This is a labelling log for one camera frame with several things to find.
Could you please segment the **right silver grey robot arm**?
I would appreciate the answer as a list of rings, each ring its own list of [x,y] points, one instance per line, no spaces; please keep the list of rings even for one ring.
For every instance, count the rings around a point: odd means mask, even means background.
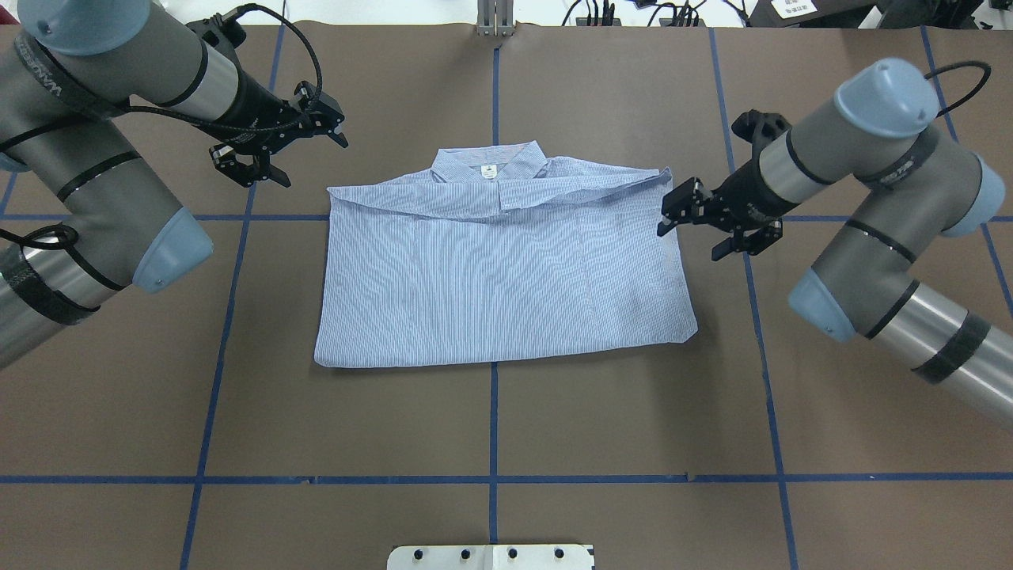
[[[980,155],[934,126],[940,113],[929,75],[899,58],[861,70],[798,123],[750,109],[731,126],[750,159],[713,190],[692,177],[669,191],[656,234],[709,225],[727,235],[713,260],[759,255],[782,238],[786,214],[853,177],[868,194],[790,306],[835,340],[872,340],[1010,428],[1011,336],[909,274],[935,238],[975,232],[1006,196]]]

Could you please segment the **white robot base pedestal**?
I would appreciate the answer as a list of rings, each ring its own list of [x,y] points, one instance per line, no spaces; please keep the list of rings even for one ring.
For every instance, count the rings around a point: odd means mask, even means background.
[[[594,569],[592,545],[402,545],[387,569]]]

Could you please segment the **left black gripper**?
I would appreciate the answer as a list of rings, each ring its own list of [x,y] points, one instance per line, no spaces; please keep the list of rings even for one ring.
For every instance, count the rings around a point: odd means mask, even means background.
[[[218,140],[209,150],[217,172],[228,178],[265,178],[290,188],[288,173],[271,164],[271,156],[294,140],[326,135],[341,148],[350,146],[341,130],[343,109],[318,82],[300,81],[292,100],[281,100],[242,69],[236,50],[246,31],[237,16],[212,16],[189,22],[188,28],[238,72],[237,101],[222,118],[202,127]]]

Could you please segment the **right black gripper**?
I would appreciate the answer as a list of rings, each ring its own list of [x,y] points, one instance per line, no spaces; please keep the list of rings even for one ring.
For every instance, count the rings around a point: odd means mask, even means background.
[[[784,199],[764,180],[760,155],[789,131],[780,113],[750,109],[731,125],[735,136],[752,145],[752,157],[716,190],[708,191],[700,178],[690,177],[663,196],[663,219],[656,235],[665,237],[677,225],[709,225],[730,236],[711,249],[712,262],[732,253],[762,253],[783,236],[783,216],[796,203]]]

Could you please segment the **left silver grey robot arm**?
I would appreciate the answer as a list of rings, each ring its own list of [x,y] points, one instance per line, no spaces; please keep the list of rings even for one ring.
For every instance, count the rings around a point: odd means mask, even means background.
[[[290,100],[245,71],[239,5],[182,23],[156,1],[21,1],[21,31],[2,54],[2,168],[35,173],[69,215],[28,234],[3,231],[3,367],[98,313],[130,286],[156,293],[214,245],[113,120],[151,113],[214,138],[214,169],[249,188],[289,187],[271,158],[294,140],[347,147],[339,102],[323,78]]]

